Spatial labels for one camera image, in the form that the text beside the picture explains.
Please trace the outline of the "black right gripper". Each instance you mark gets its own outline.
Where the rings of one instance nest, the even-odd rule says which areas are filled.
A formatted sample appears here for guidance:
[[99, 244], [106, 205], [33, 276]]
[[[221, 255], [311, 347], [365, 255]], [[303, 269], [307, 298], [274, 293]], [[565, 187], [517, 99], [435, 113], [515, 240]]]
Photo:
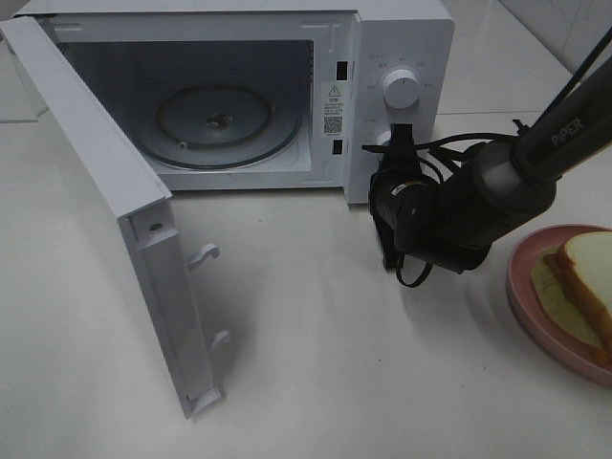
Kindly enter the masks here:
[[368, 205], [381, 239], [416, 239], [431, 219], [438, 183], [412, 148], [412, 124], [391, 125], [391, 145], [363, 145], [382, 155], [371, 178]]

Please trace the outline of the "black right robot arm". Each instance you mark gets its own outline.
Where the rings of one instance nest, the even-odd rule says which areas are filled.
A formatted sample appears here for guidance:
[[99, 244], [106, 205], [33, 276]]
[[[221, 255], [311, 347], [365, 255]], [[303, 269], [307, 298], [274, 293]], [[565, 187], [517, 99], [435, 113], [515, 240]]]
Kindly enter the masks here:
[[416, 143], [409, 124], [367, 145], [380, 155], [368, 207], [382, 264], [400, 273], [410, 256], [433, 267], [477, 268], [492, 243], [545, 212], [557, 181], [611, 143], [611, 63], [594, 63], [611, 44], [605, 33], [537, 121], [514, 136], [475, 132]]

